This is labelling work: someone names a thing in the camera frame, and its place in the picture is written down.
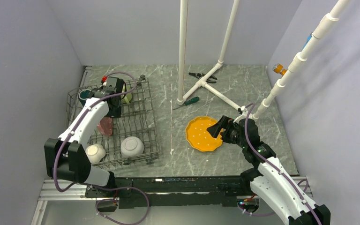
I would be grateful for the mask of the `cream yellow-green cup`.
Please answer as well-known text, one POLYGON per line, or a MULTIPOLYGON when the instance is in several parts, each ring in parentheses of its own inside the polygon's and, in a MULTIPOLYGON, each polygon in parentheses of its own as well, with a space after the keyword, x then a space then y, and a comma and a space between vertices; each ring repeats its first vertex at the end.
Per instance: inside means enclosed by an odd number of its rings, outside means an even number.
MULTIPOLYGON (((122 89, 122 92, 124 93, 124 92, 127 92, 127 85, 126 84, 124 84, 124 86, 123 86, 123 89, 122 89)), ((130 93, 127 93, 126 95, 122 95, 121 96, 121 103, 122 104, 130 104, 130 102, 132 101, 132 93, 130 92, 130 93)))

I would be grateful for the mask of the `yellow plate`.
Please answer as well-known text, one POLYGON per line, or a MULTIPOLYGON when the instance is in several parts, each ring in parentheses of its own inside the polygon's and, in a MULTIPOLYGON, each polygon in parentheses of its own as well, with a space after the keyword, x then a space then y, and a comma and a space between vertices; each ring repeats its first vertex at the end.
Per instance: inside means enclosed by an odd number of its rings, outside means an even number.
POLYGON ((219 148, 223 143, 220 139, 221 135, 213 138, 207 131, 207 128, 216 123, 216 119, 208 116, 198 116, 192 119, 185 129, 189 144, 201 152, 211 152, 219 148))

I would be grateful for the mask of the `dark green mug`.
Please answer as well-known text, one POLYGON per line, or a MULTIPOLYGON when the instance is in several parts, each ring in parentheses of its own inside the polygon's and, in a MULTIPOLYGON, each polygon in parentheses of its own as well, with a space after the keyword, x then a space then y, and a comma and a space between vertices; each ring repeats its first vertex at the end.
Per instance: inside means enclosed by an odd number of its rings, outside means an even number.
POLYGON ((85 106, 87 99, 89 98, 89 94, 91 93, 90 89, 83 89, 78 93, 78 100, 82 106, 85 106))

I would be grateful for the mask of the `pink dotted plate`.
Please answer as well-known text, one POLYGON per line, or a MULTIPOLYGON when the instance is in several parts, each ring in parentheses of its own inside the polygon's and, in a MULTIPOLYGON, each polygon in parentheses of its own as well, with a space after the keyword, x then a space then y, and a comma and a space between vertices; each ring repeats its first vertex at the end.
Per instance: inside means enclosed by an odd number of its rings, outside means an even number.
POLYGON ((113 120, 110 117, 104 117, 97 125, 100 134, 111 136, 113 134, 113 120))

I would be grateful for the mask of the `white plain bowl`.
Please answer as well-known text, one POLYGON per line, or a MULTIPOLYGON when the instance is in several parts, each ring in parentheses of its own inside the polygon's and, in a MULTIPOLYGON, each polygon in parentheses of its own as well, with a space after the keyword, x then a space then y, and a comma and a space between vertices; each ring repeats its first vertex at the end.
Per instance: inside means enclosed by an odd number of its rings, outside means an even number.
POLYGON ((138 156, 144 152, 144 144, 138 137, 130 136, 122 141, 120 151, 124 158, 138 156))

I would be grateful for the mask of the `patterned floral bowl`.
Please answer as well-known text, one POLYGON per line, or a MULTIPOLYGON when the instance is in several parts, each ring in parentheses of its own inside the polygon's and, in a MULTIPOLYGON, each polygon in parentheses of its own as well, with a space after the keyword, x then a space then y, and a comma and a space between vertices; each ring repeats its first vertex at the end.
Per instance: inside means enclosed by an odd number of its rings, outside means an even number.
POLYGON ((100 162, 106 155, 106 151, 101 144, 90 145, 85 152, 91 164, 100 162))

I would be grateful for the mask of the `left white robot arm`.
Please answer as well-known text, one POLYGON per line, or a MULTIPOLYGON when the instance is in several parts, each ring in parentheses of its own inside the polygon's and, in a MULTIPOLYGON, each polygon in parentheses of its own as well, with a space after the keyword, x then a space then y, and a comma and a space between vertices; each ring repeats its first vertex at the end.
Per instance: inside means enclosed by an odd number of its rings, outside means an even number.
POLYGON ((127 90, 123 79, 106 76, 100 87, 84 91, 85 94, 80 96, 83 109, 75 120, 58 138, 49 138, 45 142, 49 177, 97 186, 98 192, 105 197, 115 193, 114 173, 94 167, 86 149, 103 118, 121 116, 121 94, 127 90))

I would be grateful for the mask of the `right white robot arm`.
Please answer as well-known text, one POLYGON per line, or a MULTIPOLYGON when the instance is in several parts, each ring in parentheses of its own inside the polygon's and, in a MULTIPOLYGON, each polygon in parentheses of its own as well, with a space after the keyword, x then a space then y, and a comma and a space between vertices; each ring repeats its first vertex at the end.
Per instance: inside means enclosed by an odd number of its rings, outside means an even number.
POLYGON ((240 175, 240 190, 257 194, 285 225, 328 225, 331 212, 318 205, 290 177, 274 150, 261 141, 252 119, 236 122, 226 116, 209 126, 207 132, 225 143, 241 147, 245 159, 253 165, 240 175))

